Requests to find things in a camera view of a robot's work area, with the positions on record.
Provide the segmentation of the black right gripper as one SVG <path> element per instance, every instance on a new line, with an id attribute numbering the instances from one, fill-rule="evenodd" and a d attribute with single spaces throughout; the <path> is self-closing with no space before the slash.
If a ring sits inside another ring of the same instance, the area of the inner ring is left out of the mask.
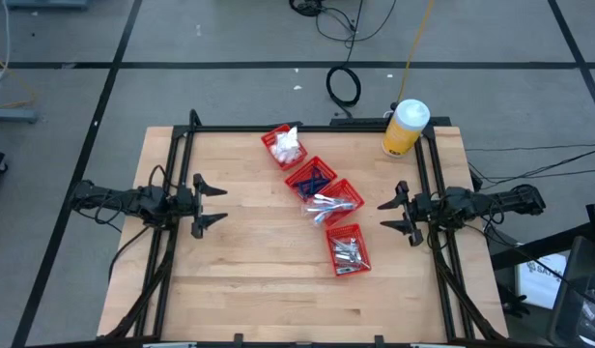
<path id="1" fill-rule="evenodd" d="M 436 202 L 428 194 L 418 193 L 413 199 L 409 197 L 409 186 L 406 181 L 400 181 L 396 186 L 396 196 L 377 207 L 378 210 L 396 209 L 403 207 L 401 220 L 385 220 L 380 225 L 392 228 L 409 237 L 411 247 L 419 246 L 423 241 L 418 222 L 429 222 L 436 217 Z"/>

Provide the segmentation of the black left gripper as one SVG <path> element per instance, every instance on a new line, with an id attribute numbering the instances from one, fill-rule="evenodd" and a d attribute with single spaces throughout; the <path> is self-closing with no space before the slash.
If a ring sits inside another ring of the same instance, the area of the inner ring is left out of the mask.
<path id="1" fill-rule="evenodd" d="M 214 223 L 228 217 L 227 213 L 203 215 L 202 195 L 219 196 L 227 194 L 228 191 L 215 188 L 205 182 L 200 173 L 193 175 L 193 188 L 185 184 L 179 184 L 176 192 L 177 215 L 180 217 L 193 217 L 191 224 L 191 235 L 195 239 L 202 239 L 204 230 L 207 230 Z"/>

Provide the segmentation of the blue white bagged toothbrush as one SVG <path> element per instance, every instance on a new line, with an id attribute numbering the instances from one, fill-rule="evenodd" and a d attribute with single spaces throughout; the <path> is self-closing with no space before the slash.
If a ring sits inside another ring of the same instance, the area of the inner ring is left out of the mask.
<path id="1" fill-rule="evenodd" d="M 351 201 L 325 201 L 313 200 L 303 206 L 306 213 L 323 213 L 323 212 L 342 212 L 351 211 L 356 208 L 356 204 Z"/>

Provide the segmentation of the dark blue disposable razor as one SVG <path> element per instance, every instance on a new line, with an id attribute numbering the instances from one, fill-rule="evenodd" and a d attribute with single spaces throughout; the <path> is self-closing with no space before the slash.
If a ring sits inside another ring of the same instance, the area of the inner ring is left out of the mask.
<path id="1" fill-rule="evenodd" d="M 293 184 L 293 187 L 297 189 L 297 194 L 302 200 L 307 200 L 308 198 L 313 197 L 328 184 L 328 179 L 310 180 L 295 183 Z"/>

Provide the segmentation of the yellow white-lidded wipes canister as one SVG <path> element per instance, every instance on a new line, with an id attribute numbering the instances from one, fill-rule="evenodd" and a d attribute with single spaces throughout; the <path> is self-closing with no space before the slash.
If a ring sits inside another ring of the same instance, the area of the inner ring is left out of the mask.
<path id="1" fill-rule="evenodd" d="M 431 112 L 420 100 L 407 99 L 386 113 L 389 123 L 382 139 L 383 151 L 394 158 L 406 154 L 428 125 Z"/>

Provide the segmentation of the black stand beam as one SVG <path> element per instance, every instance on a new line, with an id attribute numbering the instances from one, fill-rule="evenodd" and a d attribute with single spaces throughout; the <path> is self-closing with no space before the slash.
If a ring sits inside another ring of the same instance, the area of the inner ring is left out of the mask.
<path id="1" fill-rule="evenodd" d="M 577 237 L 584 237 L 595 246 L 595 225 L 588 222 L 525 245 L 513 246 L 493 255 L 492 266 L 497 271 L 528 262 L 531 258 L 570 250 Z"/>

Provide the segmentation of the black floor clamp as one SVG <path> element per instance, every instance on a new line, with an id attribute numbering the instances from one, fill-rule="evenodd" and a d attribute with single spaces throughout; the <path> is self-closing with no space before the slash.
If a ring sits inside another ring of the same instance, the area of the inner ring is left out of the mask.
<path id="1" fill-rule="evenodd" d="M 508 287 L 498 283 L 497 291 L 499 294 L 500 304 L 505 314 L 514 316 L 516 318 L 523 318 L 529 315 L 530 311 L 525 306 L 524 300 L 526 295 L 517 296 Z"/>

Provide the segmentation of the white printed box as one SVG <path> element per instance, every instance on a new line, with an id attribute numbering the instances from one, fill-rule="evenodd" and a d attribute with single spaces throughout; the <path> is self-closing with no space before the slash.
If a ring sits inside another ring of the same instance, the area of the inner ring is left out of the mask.
<path id="1" fill-rule="evenodd" d="M 524 303 L 553 309 L 561 280 L 535 261 L 515 266 L 515 286 Z"/>

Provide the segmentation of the black plastic bin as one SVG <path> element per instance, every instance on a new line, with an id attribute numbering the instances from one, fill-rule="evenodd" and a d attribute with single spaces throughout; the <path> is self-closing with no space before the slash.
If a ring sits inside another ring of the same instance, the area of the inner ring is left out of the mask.
<path id="1" fill-rule="evenodd" d="M 567 348 L 595 348 L 595 245 L 577 237 L 558 289 L 548 341 Z"/>

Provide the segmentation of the grey floor plate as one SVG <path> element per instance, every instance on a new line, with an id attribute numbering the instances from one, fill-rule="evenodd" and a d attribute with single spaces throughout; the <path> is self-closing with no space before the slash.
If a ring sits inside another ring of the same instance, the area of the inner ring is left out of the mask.
<path id="1" fill-rule="evenodd" d="M 0 122 L 35 124 L 38 119 L 38 114 L 31 109 L 0 108 Z"/>
<path id="2" fill-rule="evenodd" d="M 5 0 L 10 9 L 79 9 L 87 10 L 90 0 Z"/>

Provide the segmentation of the black aluminium table frame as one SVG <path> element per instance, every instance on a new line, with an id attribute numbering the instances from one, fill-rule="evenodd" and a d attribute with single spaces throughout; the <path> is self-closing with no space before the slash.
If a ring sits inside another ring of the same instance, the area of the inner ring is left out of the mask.
<path id="1" fill-rule="evenodd" d="M 265 148 L 264 129 L 204 126 L 186 163 L 222 189 L 203 199 L 221 214 L 202 239 L 184 219 L 164 302 L 152 300 L 144 331 L 164 340 L 247 342 L 444 342 L 447 332 L 432 251 L 411 246 L 385 226 L 401 216 L 384 210 L 399 181 L 412 192 L 431 177 L 428 157 L 383 152 L 380 130 L 302 129 L 300 139 L 349 181 L 364 205 L 347 217 L 358 224 L 372 267 L 335 274 L 325 231 L 301 210 L 286 172 Z"/>

